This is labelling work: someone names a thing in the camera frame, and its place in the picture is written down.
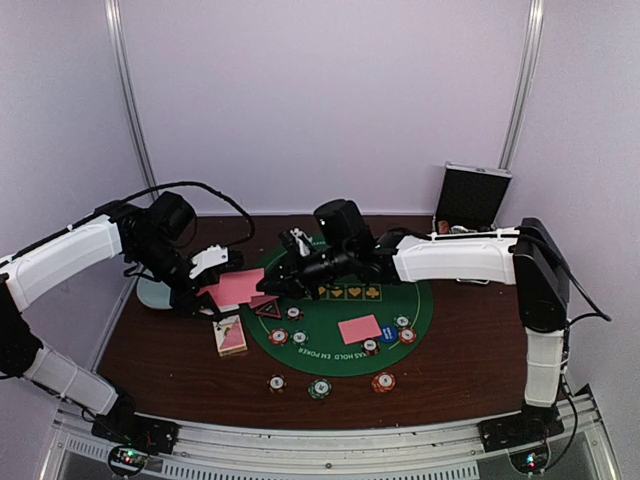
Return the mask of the black red triangular dealer marker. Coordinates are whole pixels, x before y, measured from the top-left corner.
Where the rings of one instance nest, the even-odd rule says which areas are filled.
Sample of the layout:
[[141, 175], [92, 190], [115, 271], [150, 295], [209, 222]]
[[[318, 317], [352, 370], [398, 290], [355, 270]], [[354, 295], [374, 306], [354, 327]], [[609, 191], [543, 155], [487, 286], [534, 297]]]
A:
[[282, 314], [277, 300], [272, 300], [259, 306], [255, 310], [255, 314], [259, 317], [281, 320]]

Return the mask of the dealt card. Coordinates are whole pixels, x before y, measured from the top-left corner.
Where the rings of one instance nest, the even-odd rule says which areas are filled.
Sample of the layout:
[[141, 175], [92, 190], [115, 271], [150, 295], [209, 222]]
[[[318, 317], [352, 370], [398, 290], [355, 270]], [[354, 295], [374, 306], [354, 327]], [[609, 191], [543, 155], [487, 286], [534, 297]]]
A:
[[372, 314], [338, 323], [341, 338], [345, 345], [378, 338], [382, 335], [381, 327]]
[[248, 306], [251, 309], [256, 309], [262, 305], [268, 304], [269, 302], [276, 301], [277, 299], [277, 296], [272, 295], [253, 296], [251, 301], [248, 303]]

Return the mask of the playing card edge-on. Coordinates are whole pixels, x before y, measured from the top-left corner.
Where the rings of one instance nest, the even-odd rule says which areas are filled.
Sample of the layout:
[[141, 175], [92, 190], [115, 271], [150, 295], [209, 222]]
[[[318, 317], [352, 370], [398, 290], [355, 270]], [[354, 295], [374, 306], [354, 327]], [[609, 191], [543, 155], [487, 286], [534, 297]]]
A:
[[218, 307], [249, 303], [253, 297], [262, 295], [257, 284], [263, 278], [263, 268], [228, 272], [220, 276], [217, 284], [205, 287], [201, 293], [210, 294]]

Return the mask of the blue small blind button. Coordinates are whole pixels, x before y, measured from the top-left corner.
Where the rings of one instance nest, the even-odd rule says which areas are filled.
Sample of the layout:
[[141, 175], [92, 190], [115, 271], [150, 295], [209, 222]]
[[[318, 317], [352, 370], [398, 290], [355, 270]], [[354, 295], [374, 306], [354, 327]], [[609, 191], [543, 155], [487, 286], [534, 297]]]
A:
[[385, 344], [392, 344], [398, 339], [398, 330], [393, 325], [383, 326], [381, 328], [381, 335], [378, 337], [379, 341]]

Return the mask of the red black chip stack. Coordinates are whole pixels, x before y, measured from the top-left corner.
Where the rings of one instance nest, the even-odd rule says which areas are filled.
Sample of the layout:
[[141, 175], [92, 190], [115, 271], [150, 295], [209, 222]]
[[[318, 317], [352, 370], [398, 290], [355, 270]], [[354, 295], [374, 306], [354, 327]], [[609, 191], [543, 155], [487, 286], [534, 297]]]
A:
[[283, 393], [286, 387], [287, 381], [282, 375], [272, 375], [268, 380], [268, 388], [271, 393]]

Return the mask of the green chip stack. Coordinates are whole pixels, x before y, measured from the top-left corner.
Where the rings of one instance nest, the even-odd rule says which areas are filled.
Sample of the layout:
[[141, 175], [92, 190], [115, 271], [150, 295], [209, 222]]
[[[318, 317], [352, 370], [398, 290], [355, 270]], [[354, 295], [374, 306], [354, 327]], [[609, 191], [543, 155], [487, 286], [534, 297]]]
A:
[[324, 378], [315, 379], [311, 382], [307, 391], [312, 399], [322, 400], [331, 394], [332, 384]]

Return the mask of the orange chip stack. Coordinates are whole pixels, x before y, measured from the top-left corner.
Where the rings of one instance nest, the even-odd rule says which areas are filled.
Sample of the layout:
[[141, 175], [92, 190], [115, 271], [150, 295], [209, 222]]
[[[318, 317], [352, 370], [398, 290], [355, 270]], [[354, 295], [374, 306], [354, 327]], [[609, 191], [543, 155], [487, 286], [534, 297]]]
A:
[[371, 387], [376, 393], [389, 393], [396, 387], [396, 378], [390, 372], [379, 372], [372, 379]]

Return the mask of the red-backed playing card deck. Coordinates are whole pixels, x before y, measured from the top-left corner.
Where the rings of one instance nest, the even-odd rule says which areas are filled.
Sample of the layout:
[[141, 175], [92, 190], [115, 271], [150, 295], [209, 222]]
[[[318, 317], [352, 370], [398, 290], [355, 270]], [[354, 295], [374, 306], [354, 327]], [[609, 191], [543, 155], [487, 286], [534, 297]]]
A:
[[199, 308], [199, 312], [203, 315], [214, 317], [214, 316], [228, 316], [232, 315], [239, 310], [240, 306], [238, 304], [231, 304], [226, 306], [216, 306], [215, 308], [202, 306]]

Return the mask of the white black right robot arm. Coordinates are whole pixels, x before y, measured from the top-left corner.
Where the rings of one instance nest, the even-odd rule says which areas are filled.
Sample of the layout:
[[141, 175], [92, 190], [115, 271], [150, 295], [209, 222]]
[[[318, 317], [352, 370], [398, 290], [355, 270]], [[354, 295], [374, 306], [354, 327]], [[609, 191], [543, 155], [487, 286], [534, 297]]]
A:
[[266, 270], [259, 291], [317, 299], [320, 287], [345, 276], [377, 284], [479, 280], [513, 285], [527, 335], [527, 374], [512, 430], [530, 442], [550, 429], [567, 355], [569, 279], [538, 219], [485, 233], [418, 235], [393, 229], [379, 238], [361, 219], [320, 217], [318, 222], [326, 248], [315, 248], [298, 229], [281, 232], [285, 253]]

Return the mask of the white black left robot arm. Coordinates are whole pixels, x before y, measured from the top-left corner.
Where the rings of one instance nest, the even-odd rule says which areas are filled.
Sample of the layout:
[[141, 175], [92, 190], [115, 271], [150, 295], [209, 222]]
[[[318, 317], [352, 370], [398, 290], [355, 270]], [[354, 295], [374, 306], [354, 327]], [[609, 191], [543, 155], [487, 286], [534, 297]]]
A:
[[187, 258], [175, 243], [195, 213], [180, 195], [163, 193], [146, 208], [113, 201], [92, 215], [1, 261], [1, 372], [24, 378], [96, 416], [123, 444], [137, 442], [144, 424], [124, 394], [36, 337], [22, 314], [42, 295], [85, 269], [116, 256], [147, 269], [170, 289], [170, 306], [187, 318], [221, 316], [206, 287], [230, 262], [212, 245]]

